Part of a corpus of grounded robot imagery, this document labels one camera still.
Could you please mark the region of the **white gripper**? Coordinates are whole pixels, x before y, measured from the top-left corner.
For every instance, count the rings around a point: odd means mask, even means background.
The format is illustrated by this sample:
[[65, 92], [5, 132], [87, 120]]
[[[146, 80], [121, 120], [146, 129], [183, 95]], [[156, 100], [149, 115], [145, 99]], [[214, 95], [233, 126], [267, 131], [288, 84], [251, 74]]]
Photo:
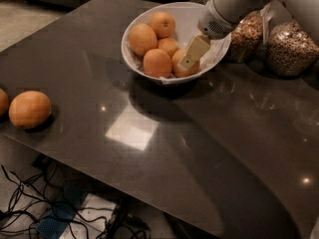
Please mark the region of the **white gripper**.
[[232, 32], [237, 25], [236, 18], [235, 3], [231, 0], [209, 0], [198, 19], [198, 29], [204, 35], [191, 39], [178, 65], [190, 70], [210, 49], [210, 39], [223, 39]]

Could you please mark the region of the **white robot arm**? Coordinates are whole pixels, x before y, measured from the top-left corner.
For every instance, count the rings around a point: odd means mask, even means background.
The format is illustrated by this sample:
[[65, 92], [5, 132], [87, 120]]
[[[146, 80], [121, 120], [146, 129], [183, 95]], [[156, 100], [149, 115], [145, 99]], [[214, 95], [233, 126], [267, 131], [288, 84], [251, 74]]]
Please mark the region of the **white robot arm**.
[[[250, 12], [271, 0], [208, 0], [199, 13], [197, 28], [178, 65], [190, 69], [210, 48], [211, 40], [226, 37]], [[280, 2], [311, 39], [319, 43], [319, 0], [276, 0]]]

